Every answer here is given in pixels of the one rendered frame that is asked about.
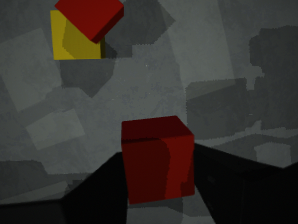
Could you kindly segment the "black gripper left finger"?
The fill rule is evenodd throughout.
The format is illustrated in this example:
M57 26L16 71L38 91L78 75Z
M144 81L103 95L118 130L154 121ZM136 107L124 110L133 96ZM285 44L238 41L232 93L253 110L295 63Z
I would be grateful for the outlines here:
M0 204L0 224L126 224L128 199L118 152L61 199Z

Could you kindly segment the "red cube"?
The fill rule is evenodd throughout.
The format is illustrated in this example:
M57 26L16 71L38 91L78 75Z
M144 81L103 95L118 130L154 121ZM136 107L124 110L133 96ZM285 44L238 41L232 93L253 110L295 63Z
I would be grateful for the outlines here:
M55 7L94 44L124 16L119 0L59 0Z
M195 135L175 115L122 121L130 204L195 195Z

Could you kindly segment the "yellow cube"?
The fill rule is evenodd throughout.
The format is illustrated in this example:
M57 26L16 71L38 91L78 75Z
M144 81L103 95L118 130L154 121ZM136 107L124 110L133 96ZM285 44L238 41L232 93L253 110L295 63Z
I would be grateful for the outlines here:
M58 10L50 10L54 60L106 59L105 36L91 42Z

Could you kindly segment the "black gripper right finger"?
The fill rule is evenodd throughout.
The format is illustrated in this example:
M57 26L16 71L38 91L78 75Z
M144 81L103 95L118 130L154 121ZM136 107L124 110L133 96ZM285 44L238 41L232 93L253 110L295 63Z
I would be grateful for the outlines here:
M193 168L215 224L298 224L298 162L275 167L195 143Z

